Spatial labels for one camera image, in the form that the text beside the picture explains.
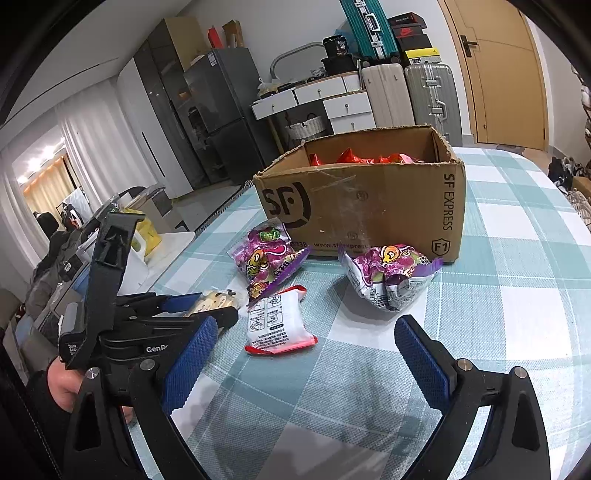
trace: yellow curtain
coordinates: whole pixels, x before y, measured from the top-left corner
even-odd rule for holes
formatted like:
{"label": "yellow curtain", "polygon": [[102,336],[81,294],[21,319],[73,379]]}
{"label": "yellow curtain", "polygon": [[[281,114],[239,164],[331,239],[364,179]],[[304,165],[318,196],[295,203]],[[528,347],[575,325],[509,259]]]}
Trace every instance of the yellow curtain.
{"label": "yellow curtain", "polygon": [[41,172],[23,194],[31,211],[49,212],[61,225],[57,206],[73,191],[74,186],[66,171],[64,160],[60,157]]}

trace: cardboard box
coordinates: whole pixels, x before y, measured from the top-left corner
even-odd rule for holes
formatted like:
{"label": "cardboard box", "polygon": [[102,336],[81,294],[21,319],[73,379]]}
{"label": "cardboard box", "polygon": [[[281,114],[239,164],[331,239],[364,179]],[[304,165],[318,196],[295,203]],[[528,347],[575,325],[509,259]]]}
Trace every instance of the cardboard box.
{"label": "cardboard box", "polygon": [[[332,164],[310,167],[308,155],[334,163],[347,148],[362,158],[406,153],[428,164]],[[380,128],[311,140],[254,176],[268,218],[279,217],[301,248],[336,256],[407,244],[430,259],[460,252],[466,172],[431,126]]]}
{"label": "cardboard box", "polygon": [[591,180],[586,177],[573,177],[573,188],[577,189],[585,198],[591,201]]}

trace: black container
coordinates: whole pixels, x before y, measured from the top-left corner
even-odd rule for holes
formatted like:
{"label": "black container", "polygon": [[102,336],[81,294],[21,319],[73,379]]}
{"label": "black container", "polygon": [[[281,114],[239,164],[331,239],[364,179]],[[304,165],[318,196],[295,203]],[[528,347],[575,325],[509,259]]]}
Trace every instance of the black container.
{"label": "black container", "polygon": [[326,56],[328,58],[347,55],[349,53],[347,39],[343,35],[335,35],[334,37],[325,38],[322,43],[324,44],[324,49],[326,50]]}
{"label": "black container", "polygon": [[422,35],[423,29],[418,24],[409,24],[402,27],[392,27],[392,33],[396,38],[403,38],[411,35]]}
{"label": "black container", "polygon": [[401,27],[402,25],[408,24],[418,24],[421,25],[421,28],[427,28],[427,24],[425,20],[414,12],[409,12],[407,14],[397,15],[396,17],[388,18],[388,23],[392,28],[394,27]]}
{"label": "black container", "polygon": [[401,51],[418,50],[419,48],[432,48],[429,37],[425,34],[411,35],[409,37],[396,38]]}
{"label": "black container", "polygon": [[355,61],[350,53],[322,59],[322,63],[328,76],[357,71]]}

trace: white curtain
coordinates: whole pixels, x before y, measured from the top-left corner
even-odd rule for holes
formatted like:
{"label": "white curtain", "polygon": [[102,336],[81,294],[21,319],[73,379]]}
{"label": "white curtain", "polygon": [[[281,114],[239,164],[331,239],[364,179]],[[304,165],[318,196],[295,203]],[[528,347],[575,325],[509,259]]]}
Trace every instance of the white curtain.
{"label": "white curtain", "polygon": [[0,284],[23,300],[33,269],[45,257],[49,240],[33,217],[15,178],[10,145],[0,152],[0,245],[4,257]]}
{"label": "white curtain", "polygon": [[93,210],[113,194],[156,183],[111,80],[55,107],[66,149]]}

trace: white snack package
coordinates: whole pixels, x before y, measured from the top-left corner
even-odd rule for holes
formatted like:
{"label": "white snack package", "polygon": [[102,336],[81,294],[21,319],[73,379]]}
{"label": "white snack package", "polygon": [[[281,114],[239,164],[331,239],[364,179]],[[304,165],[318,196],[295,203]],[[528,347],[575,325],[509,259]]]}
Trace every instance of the white snack package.
{"label": "white snack package", "polygon": [[275,355],[314,345],[318,339],[306,330],[300,301],[306,289],[296,285],[255,303],[248,310],[248,353]]}

